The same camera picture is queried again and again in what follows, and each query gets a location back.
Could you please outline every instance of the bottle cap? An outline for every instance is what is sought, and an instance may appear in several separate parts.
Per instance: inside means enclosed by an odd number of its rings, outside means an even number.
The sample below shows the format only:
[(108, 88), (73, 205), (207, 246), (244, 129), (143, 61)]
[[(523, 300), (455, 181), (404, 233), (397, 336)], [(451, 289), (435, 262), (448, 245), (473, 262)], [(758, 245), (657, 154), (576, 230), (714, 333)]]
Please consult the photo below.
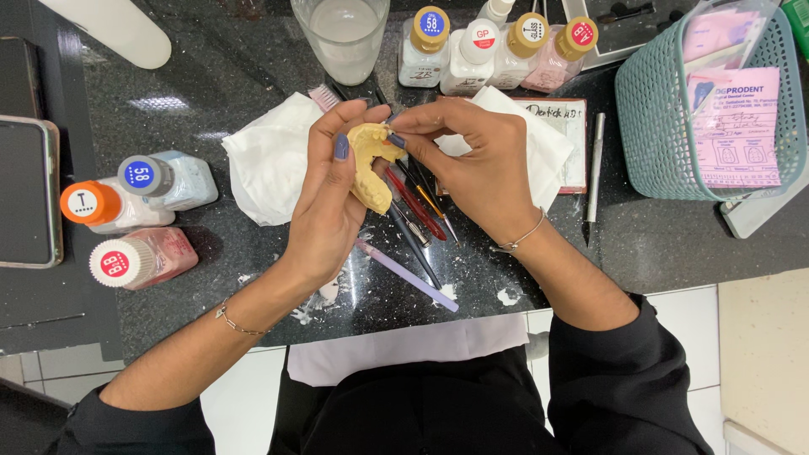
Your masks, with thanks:
[(437, 53), (450, 36), (450, 18), (436, 6), (421, 8), (413, 18), (410, 42), (423, 53)]
[(508, 49), (514, 55), (529, 58), (548, 40), (548, 21), (537, 13), (525, 13), (511, 24), (506, 39)]
[(121, 213), (121, 196), (110, 185), (94, 180), (74, 183), (59, 199), (62, 214), (74, 223), (98, 226)]
[(132, 155), (118, 166), (118, 181), (127, 193), (157, 198), (174, 185), (174, 169), (162, 159)]
[(90, 253), (90, 272), (104, 286), (137, 286), (149, 278), (156, 264), (149, 245), (129, 237), (101, 242)]
[(507, 16), (513, 6), (514, 0), (489, 0), (489, 9), (500, 16)]
[(473, 65), (482, 65), (494, 56), (500, 44), (500, 31), (488, 19), (475, 19), (460, 38), (460, 53)]
[(559, 33), (556, 34), (554, 45), (559, 57), (568, 62), (575, 62), (584, 57), (599, 41), (599, 29), (595, 22), (584, 17), (574, 17)]

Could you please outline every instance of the fingernail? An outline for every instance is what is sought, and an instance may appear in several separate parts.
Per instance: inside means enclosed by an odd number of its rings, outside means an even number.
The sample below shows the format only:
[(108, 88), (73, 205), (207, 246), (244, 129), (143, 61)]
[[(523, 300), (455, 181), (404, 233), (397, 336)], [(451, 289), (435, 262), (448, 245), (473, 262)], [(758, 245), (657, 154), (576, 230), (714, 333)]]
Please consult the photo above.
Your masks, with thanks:
[(349, 157), (349, 137), (343, 133), (337, 135), (337, 143), (334, 144), (334, 159), (345, 161)]
[(373, 101), (371, 98), (366, 98), (365, 96), (360, 96), (360, 97), (358, 98), (358, 100), (363, 100), (363, 101), (365, 101), (365, 104), (367, 104), (367, 105), (368, 105), (368, 108), (371, 108), (371, 106), (373, 106), (373, 105), (374, 105), (374, 101)]
[(399, 134), (394, 133), (389, 135), (388, 141), (399, 148), (405, 148), (405, 141)]
[(401, 114), (401, 113), (395, 113), (395, 114), (391, 115), (390, 117), (388, 117), (388, 119), (385, 121), (385, 125), (390, 125), (391, 122), (393, 121), (393, 119), (398, 117), (399, 114)]

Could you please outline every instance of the smartphone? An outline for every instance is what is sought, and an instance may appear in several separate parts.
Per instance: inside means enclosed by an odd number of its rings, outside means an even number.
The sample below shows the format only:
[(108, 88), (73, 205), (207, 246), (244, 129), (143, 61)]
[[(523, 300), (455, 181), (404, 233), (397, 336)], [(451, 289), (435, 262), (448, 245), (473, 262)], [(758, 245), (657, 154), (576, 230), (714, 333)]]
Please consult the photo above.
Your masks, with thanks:
[(34, 45), (0, 36), (0, 68), (0, 115), (42, 118)]
[(0, 116), (0, 266), (46, 269), (62, 260), (59, 129)]

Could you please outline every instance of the silver bracelet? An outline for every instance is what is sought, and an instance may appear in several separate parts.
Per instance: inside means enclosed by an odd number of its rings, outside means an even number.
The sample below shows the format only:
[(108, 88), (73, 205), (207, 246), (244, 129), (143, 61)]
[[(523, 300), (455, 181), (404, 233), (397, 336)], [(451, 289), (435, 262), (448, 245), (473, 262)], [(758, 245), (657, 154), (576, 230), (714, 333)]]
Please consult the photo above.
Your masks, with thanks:
[[(221, 307), (221, 308), (220, 308), (220, 309), (219, 309), (219, 310), (216, 312), (216, 319), (219, 319), (219, 317), (220, 317), (220, 316), (225, 316), (225, 310), (227, 309), (227, 306), (225, 306), (225, 302), (227, 302), (227, 299), (225, 299), (225, 300), (222, 302), (222, 307)], [(256, 332), (255, 330), (247, 330), (247, 329), (242, 329), (241, 327), (239, 327), (238, 325), (236, 325), (236, 323), (235, 323), (235, 322), (233, 322), (233, 321), (231, 321), (230, 319), (228, 319), (228, 318), (227, 318), (227, 316), (225, 316), (225, 322), (226, 322), (226, 323), (227, 323), (227, 324), (228, 324), (228, 325), (229, 325), (229, 326), (230, 326), (230, 327), (231, 327), (233, 330), (238, 330), (239, 332), (244, 332), (244, 333), (246, 333), (246, 334), (248, 334), (248, 335), (263, 335), (263, 334), (266, 334), (267, 332), (269, 332), (269, 330), (265, 330), (265, 331), (263, 331), (263, 332)]]
[(498, 245), (498, 247), (500, 247), (500, 248), (494, 248), (493, 246), (490, 246), (489, 249), (492, 250), (492, 251), (496, 251), (497, 253), (513, 253), (514, 251), (516, 251), (517, 247), (519, 246), (517, 244), (519, 242), (525, 240), (526, 237), (533, 234), (535, 230), (539, 229), (542, 222), (545, 221), (546, 218), (548, 218), (548, 216), (545, 214), (545, 210), (542, 210), (541, 207), (540, 207), (540, 213), (542, 213), (542, 218), (540, 218), (540, 222), (537, 223), (536, 226), (534, 226), (534, 228), (531, 231), (528, 231), (528, 234), (518, 238), (517, 240), (515, 240), (513, 242), (509, 242), (509, 243), (504, 244), (504, 245)]

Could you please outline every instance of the teal plastic basket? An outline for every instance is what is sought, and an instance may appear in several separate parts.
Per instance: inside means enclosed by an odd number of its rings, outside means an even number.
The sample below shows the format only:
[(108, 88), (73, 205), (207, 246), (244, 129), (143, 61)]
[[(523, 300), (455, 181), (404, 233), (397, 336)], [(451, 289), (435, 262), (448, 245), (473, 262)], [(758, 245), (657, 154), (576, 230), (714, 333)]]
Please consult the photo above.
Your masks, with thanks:
[(650, 198), (731, 201), (782, 194), (807, 161), (806, 119), (790, 23), (780, 8), (747, 67), (779, 66), (775, 132), (781, 186), (708, 188), (697, 165), (683, 68), (683, 30), (689, 16), (640, 48), (618, 70), (615, 95), (629, 182)]

